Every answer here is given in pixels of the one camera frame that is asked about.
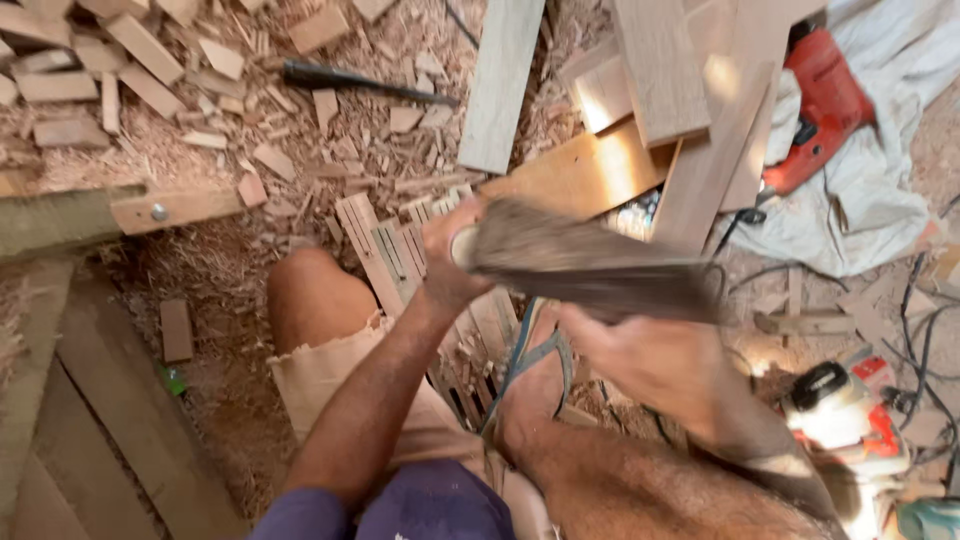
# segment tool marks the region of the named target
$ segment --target metal bolt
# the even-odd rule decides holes
[[[160,204],[154,203],[154,208],[150,210],[150,216],[154,218],[155,221],[166,221],[170,217],[170,212],[167,211],[167,208]]]

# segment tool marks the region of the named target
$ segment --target white cloth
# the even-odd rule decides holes
[[[856,131],[809,182],[763,205],[764,225],[741,225],[731,241],[843,277],[893,260],[929,222],[926,200],[910,191],[910,141],[924,108],[960,74],[960,0],[832,0],[827,20],[874,102],[876,126]],[[778,106],[796,103],[792,92],[778,97]],[[775,124],[771,140],[795,129]],[[783,157],[782,145],[767,156]],[[719,222],[720,233],[731,219]]]

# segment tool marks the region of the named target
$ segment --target beige shorts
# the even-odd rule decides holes
[[[299,443],[337,388],[392,325],[391,319],[382,317],[377,328],[367,325],[350,337],[313,349],[303,346],[290,355],[268,360]],[[444,399],[424,378],[388,468],[443,458],[459,461],[503,499],[510,507],[518,540],[558,537],[547,517],[540,490],[511,469],[495,450],[486,448],[479,435],[464,430]]]

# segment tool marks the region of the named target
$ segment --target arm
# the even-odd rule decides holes
[[[390,331],[337,390],[290,469],[284,491],[321,487],[357,506],[394,452],[430,362],[469,303],[490,290],[450,260],[452,236],[483,209],[466,201],[423,228],[429,275]]]
[[[724,358],[716,329],[645,317],[611,328],[576,306],[564,306],[561,325],[591,367],[679,422],[732,472],[813,518],[836,523],[823,480],[782,419],[750,394]]]

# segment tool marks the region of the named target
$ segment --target red power drill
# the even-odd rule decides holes
[[[765,190],[792,193],[832,158],[860,126],[875,121],[867,99],[833,37],[802,22],[791,29],[793,50],[783,67],[792,69],[803,100],[800,129],[786,160],[763,172]]]

